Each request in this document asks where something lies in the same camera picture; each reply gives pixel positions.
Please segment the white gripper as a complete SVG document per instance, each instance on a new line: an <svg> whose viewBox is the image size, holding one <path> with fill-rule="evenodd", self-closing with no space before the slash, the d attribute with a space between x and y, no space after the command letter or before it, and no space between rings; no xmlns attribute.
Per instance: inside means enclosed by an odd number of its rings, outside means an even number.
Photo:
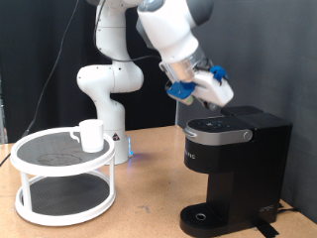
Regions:
<svg viewBox="0 0 317 238"><path fill-rule="evenodd" d="M218 81L212 72L199 70L194 78L195 89L192 95L203 101L206 109L216 111L227 105L234 97L229 82L226 79Z"/></svg>

